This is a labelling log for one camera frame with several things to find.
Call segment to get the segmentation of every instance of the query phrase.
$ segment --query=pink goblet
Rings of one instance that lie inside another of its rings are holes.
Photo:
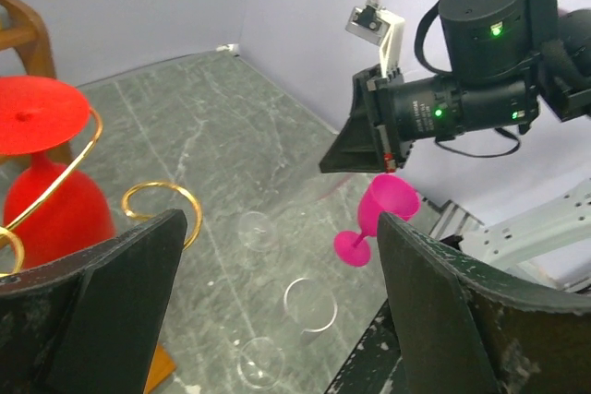
[[[361,197],[357,222],[361,233],[341,231],[334,237],[334,250],[347,265],[363,267],[371,259],[371,248],[366,237],[378,235],[378,221],[382,212],[390,212],[410,221],[420,210],[416,190],[400,177],[380,174],[374,177]]]

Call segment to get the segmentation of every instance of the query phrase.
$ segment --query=white wall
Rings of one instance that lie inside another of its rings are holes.
[[[422,78],[412,53],[418,21],[437,0],[384,0],[407,20],[402,68],[407,79]],[[365,0],[249,0],[241,37],[248,61],[340,128],[351,104],[351,76],[377,62],[377,49],[344,31],[354,5]],[[591,0],[560,0],[566,8],[590,7]],[[436,66],[448,66],[439,24],[427,41]],[[401,175],[438,202],[454,198],[492,223],[535,206],[591,175],[588,140],[591,123],[579,119],[559,125],[544,108],[517,154],[472,160],[447,153],[431,141],[416,145]],[[492,131],[457,142],[472,152],[505,150],[509,142]]]
[[[44,18],[58,76],[75,85],[237,42],[247,0],[23,0]],[[0,53],[0,76],[21,73]]]

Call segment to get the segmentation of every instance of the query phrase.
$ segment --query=red goblet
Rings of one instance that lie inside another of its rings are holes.
[[[51,161],[46,151],[72,139],[89,117],[90,105],[84,95],[66,83],[34,76],[0,78],[0,154],[31,155],[30,168],[6,196],[5,226],[64,172],[67,165]],[[12,231],[25,246],[24,269],[115,236],[101,189],[78,170]]]

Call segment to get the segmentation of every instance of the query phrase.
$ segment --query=marble table surface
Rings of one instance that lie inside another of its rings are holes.
[[[198,241],[183,254],[161,334],[177,370],[156,392],[252,392],[237,374],[238,350],[265,335],[268,308],[300,277],[332,290],[338,316],[317,340],[286,355],[280,383],[267,392],[324,392],[386,298],[375,245],[362,269],[347,267],[332,251],[336,233],[356,228],[356,204],[370,178],[353,175],[326,198],[287,207],[274,218],[280,254],[245,269],[239,217],[272,211],[302,189],[320,198],[334,178],[300,165],[327,148],[333,132],[226,53],[177,59],[83,90],[103,117],[104,135],[82,169],[107,196],[117,229],[135,223],[120,209],[121,196],[146,180],[186,187],[205,214]],[[76,152],[90,132],[89,125],[74,140]],[[0,194],[17,173],[10,165],[0,169]],[[190,206],[166,190],[145,191],[131,204],[149,213],[181,208],[189,229],[193,224]],[[413,224],[428,232],[438,217],[424,205]]]

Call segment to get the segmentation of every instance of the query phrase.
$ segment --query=green light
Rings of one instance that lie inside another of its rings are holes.
[[[499,37],[502,34],[502,22],[491,25],[490,34],[492,34],[492,37]]]

